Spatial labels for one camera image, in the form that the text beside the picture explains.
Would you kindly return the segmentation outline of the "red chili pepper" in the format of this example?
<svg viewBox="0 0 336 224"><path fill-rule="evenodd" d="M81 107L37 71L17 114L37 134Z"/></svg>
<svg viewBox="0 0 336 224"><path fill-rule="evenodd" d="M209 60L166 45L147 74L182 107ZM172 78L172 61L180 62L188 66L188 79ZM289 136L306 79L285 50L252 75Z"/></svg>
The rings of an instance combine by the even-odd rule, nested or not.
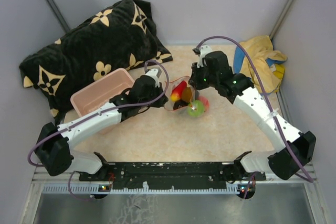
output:
<svg viewBox="0 0 336 224"><path fill-rule="evenodd" d="M171 92L171 100L173 102L176 102L178 100L181 100L181 93L182 91L187 87L186 81L181 81Z"/></svg>

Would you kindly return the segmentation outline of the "red yellow apple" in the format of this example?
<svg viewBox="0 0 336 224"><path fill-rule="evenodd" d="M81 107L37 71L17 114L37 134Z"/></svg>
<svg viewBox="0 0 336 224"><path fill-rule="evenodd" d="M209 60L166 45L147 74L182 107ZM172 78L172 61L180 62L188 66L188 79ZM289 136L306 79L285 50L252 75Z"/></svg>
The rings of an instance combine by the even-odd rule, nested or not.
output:
<svg viewBox="0 0 336 224"><path fill-rule="evenodd" d="M209 109L209 101L204 96L199 96L198 99L202 102L204 105L205 111Z"/></svg>

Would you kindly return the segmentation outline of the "clear zip top bag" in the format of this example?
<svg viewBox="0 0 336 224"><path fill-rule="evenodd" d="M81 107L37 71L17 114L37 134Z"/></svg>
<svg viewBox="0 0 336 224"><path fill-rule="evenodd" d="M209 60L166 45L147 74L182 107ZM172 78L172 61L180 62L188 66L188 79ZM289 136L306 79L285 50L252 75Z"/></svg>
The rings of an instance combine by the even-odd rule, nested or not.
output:
<svg viewBox="0 0 336 224"><path fill-rule="evenodd" d="M209 111L209 101L191 86L189 76L183 76L168 83L165 92L168 98L164 108L169 112L198 118Z"/></svg>

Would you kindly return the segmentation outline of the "light green apple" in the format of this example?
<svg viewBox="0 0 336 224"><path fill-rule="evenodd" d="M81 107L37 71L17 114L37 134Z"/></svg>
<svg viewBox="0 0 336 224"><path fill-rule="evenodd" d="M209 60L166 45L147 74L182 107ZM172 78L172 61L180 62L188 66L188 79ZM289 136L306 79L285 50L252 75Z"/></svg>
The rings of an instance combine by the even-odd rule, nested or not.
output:
<svg viewBox="0 0 336 224"><path fill-rule="evenodd" d="M187 106L187 113L191 117L199 117L205 112L204 104L200 100L195 100Z"/></svg>

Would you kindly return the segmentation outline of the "pink plastic bin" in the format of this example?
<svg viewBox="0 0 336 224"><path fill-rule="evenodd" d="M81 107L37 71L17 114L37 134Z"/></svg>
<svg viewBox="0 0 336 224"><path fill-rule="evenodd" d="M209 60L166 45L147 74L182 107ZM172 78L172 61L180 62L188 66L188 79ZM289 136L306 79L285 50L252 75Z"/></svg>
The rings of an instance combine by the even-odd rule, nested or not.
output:
<svg viewBox="0 0 336 224"><path fill-rule="evenodd" d="M125 89L131 88L133 84L134 79L129 73L119 68L74 93L70 102L78 117L82 117L100 108Z"/></svg>

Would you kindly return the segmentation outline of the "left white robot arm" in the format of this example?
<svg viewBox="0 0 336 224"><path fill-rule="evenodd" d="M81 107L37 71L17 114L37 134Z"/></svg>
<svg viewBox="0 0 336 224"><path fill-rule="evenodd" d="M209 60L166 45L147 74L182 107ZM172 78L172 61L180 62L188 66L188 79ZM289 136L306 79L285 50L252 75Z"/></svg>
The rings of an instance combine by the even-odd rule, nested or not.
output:
<svg viewBox="0 0 336 224"><path fill-rule="evenodd" d="M139 114L144 107L160 108L167 102L159 81L160 69L153 68L137 78L133 87L111 98L102 107L79 119L55 126L44 125L33 153L50 176L63 172L84 172L98 180L108 177L109 167L99 153L85 153L75 147L99 131Z"/></svg>

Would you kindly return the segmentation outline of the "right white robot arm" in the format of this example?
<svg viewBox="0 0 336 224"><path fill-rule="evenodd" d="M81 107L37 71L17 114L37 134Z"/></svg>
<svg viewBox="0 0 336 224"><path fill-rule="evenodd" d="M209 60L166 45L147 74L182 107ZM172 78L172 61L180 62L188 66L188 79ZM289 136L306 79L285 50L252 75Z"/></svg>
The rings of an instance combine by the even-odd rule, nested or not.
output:
<svg viewBox="0 0 336 224"><path fill-rule="evenodd" d="M312 159L316 137L302 133L276 111L270 110L251 80L242 73L234 74L222 51L202 52L192 64L189 80L197 90L213 87L219 95L244 111L267 136L273 151L248 152L239 157L235 175L248 179L253 172L272 172L288 180Z"/></svg>

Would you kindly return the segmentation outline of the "yellow blue crumpled cloth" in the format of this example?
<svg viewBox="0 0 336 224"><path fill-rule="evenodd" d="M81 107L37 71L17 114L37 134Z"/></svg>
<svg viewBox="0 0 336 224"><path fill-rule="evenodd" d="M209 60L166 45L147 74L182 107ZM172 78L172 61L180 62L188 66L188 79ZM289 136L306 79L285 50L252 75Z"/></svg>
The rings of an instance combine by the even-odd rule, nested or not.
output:
<svg viewBox="0 0 336 224"><path fill-rule="evenodd" d="M239 44L234 54L234 73L242 73L250 78L259 92L262 92L259 80L266 94L279 91L287 56L274 49L268 35L257 36Z"/></svg>

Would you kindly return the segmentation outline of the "black floral pillow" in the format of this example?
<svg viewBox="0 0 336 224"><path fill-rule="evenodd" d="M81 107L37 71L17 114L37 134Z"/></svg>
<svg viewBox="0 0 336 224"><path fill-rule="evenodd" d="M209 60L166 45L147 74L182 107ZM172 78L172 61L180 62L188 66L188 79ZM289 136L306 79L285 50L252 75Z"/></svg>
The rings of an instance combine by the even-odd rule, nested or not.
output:
<svg viewBox="0 0 336 224"><path fill-rule="evenodd" d="M55 124L72 109L71 96L123 68L172 61L160 42L150 2L121 0L85 20L19 65L25 88L47 98Z"/></svg>

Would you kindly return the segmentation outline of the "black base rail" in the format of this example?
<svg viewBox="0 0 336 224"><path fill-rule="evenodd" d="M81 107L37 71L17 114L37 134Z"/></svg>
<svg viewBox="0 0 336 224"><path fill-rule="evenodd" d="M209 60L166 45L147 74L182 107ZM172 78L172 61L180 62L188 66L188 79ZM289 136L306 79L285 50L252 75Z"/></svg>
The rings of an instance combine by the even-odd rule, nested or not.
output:
<svg viewBox="0 0 336 224"><path fill-rule="evenodd" d="M81 182L107 182L113 189L225 189L248 181L252 173L232 162L107 162L94 174L79 173Z"/></svg>

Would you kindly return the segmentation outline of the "right corner frame post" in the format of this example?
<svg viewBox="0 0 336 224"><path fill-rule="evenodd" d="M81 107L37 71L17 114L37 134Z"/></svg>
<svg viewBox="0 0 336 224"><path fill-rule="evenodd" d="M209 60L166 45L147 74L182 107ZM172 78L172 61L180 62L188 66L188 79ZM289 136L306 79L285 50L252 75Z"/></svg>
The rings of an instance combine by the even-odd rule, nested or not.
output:
<svg viewBox="0 0 336 224"><path fill-rule="evenodd" d="M273 40L275 38L275 36L278 34L279 29L281 28L283 22L286 19L286 16L288 15L289 11L292 8L293 3L295 2L295 0L287 0L275 25L273 26L273 29L269 35L270 40Z"/></svg>

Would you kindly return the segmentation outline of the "aluminium frame bar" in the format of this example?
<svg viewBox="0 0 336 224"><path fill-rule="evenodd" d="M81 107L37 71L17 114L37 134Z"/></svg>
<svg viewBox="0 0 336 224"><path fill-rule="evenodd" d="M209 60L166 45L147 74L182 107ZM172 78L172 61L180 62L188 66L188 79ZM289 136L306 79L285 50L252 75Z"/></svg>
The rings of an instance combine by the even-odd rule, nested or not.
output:
<svg viewBox="0 0 336 224"><path fill-rule="evenodd" d="M242 196L246 185L254 194L262 184L304 183L303 173L282 180L273 172L239 175L232 162L182 163L111 163L101 178L80 172L64 172L51 177L44 168L37 168L33 183L46 194L105 195L121 194L233 194Z"/></svg>

